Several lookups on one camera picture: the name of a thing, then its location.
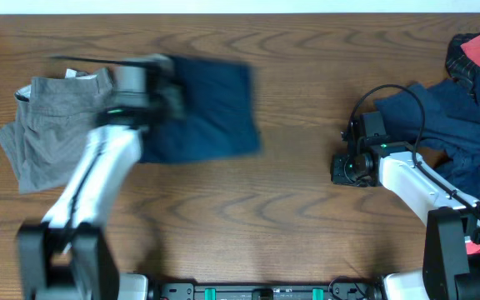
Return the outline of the navy blue shorts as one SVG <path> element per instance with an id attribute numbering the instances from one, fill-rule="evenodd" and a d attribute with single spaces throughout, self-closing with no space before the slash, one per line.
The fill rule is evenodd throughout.
<path id="1" fill-rule="evenodd" d="M 245 62 L 171 55 L 184 88 L 185 118 L 143 138 L 141 163 L 195 163 L 261 150 L 254 117 L 253 69 Z"/>

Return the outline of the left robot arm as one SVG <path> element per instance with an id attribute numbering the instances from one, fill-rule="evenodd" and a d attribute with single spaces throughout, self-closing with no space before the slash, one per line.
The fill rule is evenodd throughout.
<path id="1" fill-rule="evenodd" d="M 26 299 L 148 299 L 148 278 L 118 271 L 103 228 L 126 176 L 143 154 L 143 134 L 183 115 L 173 71 L 125 62 L 116 71 L 113 105 L 101 111 L 62 195 L 40 223 L 17 233 Z"/>

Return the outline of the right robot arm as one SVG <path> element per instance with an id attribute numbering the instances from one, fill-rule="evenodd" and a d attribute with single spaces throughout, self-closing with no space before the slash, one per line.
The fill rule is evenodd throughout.
<path id="1" fill-rule="evenodd" d="M 336 154 L 337 185 L 383 187 L 423 222 L 422 267 L 381 278 L 369 299 L 480 299 L 480 201 L 435 173 L 405 142 Z"/>

